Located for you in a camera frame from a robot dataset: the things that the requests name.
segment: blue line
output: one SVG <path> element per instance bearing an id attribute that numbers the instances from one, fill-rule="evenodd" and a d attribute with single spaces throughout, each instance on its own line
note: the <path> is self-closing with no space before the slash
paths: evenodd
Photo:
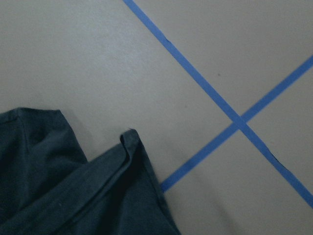
<path id="1" fill-rule="evenodd" d="M 241 117 L 244 121 L 250 121 L 256 114 L 270 104 L 277 96 L 279 96 L 284 90 L 286 90 L 292 83 L 298 80 L 306 71 L 313 66 L 313 56 L 307 59 L 302 65 L 300 65 L 295 71 L 288 75 L 282 82 L 274 87 L 263 98 L 256 102 L 251 108 L 249 108 Z M 191 171 L 196 165 L 202 162 L 209 154 L 217 149 L 223 142 L 231 137 L 238 130 L 237 126 L 233 123 L 223 130 L 218 136 L 216 136 L 211 142 L 203 147 L 197 154 L 191 157 L 180 168 L 173 172 L 167 179 L 165 179 L 161 188 L 163 192 L 169 190 L 174 184 L 176 184 L 182 177 L 184 177 L 189 171 Z"/>
<path id="2" fill-rule="evenodd" d="M 313 208 L 313 195 L 302 185 L 302 183 L 287 170 L 270 152 L 264 142 L 253 132 L 246 122 L 233 110 L 233 108 L 216 92 L 216 90 L 205 80 L 205 78 L 191 65 L 191 63 L 169 42 L 156 25 L 145 15 L 145 13 L 132 1 L 124 0 L 128 7 L 146 25 L 154 36 L 164 45 L 180 65 L 192 76 L 202 89 L 213 99 L 213 101 L 224 111 L 224 113 L 235 123 L 254 146 L 265 156 L 265 158 L 278 170 L 278 172 L 293 186 L 300 196 Z"/>

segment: beige surface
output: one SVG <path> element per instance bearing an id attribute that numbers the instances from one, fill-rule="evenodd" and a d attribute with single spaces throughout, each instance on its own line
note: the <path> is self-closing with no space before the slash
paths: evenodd
<path id="1" fill-rule="evenodd" d="M 140 7 L 241 114 L 313 53 L 311 1 Z M 311 191 L 312 70 L 249 125 Z M 164 180 L 230 124 L 122 0 L 0 1 L 0 112 L 60 109 L 88 159 L 135 128 Z M 238 132 L 165 193 L 183 235 L 310 235 L 313 210 Z"/>

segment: garment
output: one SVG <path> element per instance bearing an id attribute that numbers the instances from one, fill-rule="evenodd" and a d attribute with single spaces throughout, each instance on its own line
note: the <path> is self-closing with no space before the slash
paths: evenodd
<path id="1" fill-rule="evenodd" d="M 179 235 L 135 130 L 87 162 L 60 111 L 0 114 L 0 235 Z"/>

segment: dark cloth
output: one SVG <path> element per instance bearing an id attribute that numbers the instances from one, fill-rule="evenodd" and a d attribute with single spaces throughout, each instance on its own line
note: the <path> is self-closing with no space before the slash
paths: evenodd
<path id="1" fill-rule="evenodd" d="M 179 235 L 135 130 L 87 162 L 60 111 L 0 114 L 0 235 Z"/>

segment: blue tape strip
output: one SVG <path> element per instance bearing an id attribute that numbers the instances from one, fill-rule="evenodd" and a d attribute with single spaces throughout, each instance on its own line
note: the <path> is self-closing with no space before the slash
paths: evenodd
<path id="1" fill-rule="evenodd" d="M 251 108 L 249 108 L 241 117 L 245 122 L 250 121 L 255 115 L 257 115 L 262 109 L 270 104 L 277 96 L 279 96 L 284 90 L 291 86 L 296 80 L 298 80 L 306 71 L 313 66 L 313 56 L 307 59 L 302 65 L 300 65 L 295 71 L 293 71 L 288 77 L 274 87 L 263 98 L 256 102 Z M 180 168 L 173 172 L 167 179 L 165 179 L 161 188 L 164 192 L 170 189 L 175 183 L 177 183 L 182 177 L 184 177 L 189 171 L 191 171 L 196 165 L 210 155 L 215 149 L 217 149 L 223 142 L 231 137 L 238 130 L 237 126 L 233 123 L 223 130 L 218 136 L 216 136 L 210 143 L 202 148 L 197 154 L 185 162 Z"/>
<path id="2" fill-rule="evenodd" d="M 313 208 L 313 195 L 301 184 L 301 182 L 287 170 L 270 152 L 264 142 L 253 132 L 246 122 L 232 109 L 232 107 L 216 92 L 216 90 L 203 78 L 203 76 L 191 65 L 191 63 L 168 41 L 156 25 L 144 14 L 144 12 L 132 1 L 124 0 L 128 7 L 146 25 L 154 36 L 164 45 L 180 65 L 192 76 L 202 89 L 224 111 L 235 125 L 245 134 L 254 146 L 265 158 L 278 170 L 278 172 L 293 186 L 300 196 Z"/>

